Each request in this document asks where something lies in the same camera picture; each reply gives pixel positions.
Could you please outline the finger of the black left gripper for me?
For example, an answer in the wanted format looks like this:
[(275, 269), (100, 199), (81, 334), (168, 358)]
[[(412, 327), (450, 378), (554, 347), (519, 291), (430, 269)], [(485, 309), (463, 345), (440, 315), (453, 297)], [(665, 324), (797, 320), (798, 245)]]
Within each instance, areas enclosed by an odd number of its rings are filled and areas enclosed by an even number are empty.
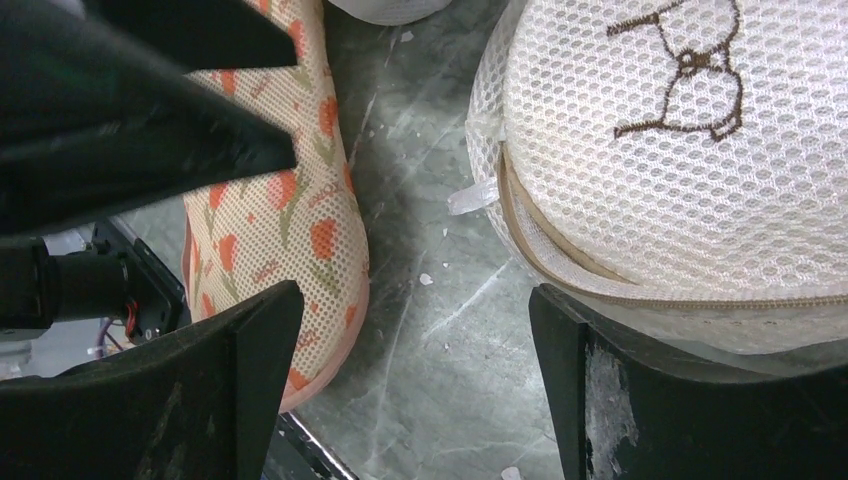
[(290, 169), (288, 133), (86, 12), (1, 5), (1, 232), (54, 233)]
[(189, 71), (293, 67), (293, 39), (240, 0), (85, 1), (86, 12)]

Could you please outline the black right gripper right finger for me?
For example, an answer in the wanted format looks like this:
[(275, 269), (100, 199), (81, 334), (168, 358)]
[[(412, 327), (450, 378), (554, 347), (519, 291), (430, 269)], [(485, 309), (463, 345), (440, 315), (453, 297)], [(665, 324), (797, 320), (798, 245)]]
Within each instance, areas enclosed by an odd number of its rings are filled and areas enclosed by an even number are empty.
[(843, 479), (847, 344), (664, 342), (549, 284), (529, 319), (568, 479)]

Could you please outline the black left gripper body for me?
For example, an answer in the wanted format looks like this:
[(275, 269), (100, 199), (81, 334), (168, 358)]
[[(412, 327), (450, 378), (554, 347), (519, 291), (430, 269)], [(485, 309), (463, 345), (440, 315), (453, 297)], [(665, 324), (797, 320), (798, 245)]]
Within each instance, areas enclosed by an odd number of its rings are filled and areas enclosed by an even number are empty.
[(80, 246), (53, 254), (44, 237), (2, 241), (2, 341), (105, 318), (122, 321), (128, 340), (140, 345), (189, 324), (182, 283), (123, 221), (96, 222)]

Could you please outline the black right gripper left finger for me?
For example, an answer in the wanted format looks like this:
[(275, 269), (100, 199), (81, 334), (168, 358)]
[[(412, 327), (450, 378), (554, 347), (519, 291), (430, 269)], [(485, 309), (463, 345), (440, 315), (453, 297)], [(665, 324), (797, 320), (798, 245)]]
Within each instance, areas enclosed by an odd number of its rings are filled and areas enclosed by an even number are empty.
[(257, 479), (304, 310), (281, 282), (55, 377), (1, 385), (5, 479)]

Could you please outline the tulip print mesh laundry bag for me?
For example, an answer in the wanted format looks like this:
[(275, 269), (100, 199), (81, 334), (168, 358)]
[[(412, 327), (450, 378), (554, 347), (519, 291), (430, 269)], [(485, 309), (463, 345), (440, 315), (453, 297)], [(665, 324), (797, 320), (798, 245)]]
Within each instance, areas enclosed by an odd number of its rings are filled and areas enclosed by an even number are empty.
[(364, 322), (369, 253), (338, 125), (339, 105), (318, 1), (257, 1), (292, 38), (294, 68), (207, 70), (192, 79), (293, 138), (297, 165), (184, 197), (183, 276), (194, 321), (283, 280), (304, 312), (281, 408), (315, 396), (337, 374)]

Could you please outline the white blue-trimmed mesh laundry bag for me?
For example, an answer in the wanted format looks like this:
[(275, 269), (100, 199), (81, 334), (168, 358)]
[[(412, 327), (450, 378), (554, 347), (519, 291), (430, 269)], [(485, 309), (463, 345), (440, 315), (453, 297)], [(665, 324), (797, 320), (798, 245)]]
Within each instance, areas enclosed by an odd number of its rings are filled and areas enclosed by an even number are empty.
[(378, 26), (400, 26), (448, 7), (452, 0), (329, 0), (350, 16)]

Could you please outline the cream embroidered mesh laundry bag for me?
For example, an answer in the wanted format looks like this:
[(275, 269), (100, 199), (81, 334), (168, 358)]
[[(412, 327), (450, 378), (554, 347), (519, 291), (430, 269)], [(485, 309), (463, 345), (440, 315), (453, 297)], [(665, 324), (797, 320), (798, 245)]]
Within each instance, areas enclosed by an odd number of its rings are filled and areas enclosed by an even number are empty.
[(847, 336), (843, 1), (512, 1), (466, 121), (485, 209), (545, 281), (741, 354)]

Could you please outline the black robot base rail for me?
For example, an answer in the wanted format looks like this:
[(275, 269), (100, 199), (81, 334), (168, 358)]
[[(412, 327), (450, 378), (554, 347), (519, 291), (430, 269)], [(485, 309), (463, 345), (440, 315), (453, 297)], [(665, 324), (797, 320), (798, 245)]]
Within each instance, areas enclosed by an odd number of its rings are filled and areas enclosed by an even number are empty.
[(294, 413), (277, 417), (262, 480), (359, 480), (340, 457)]

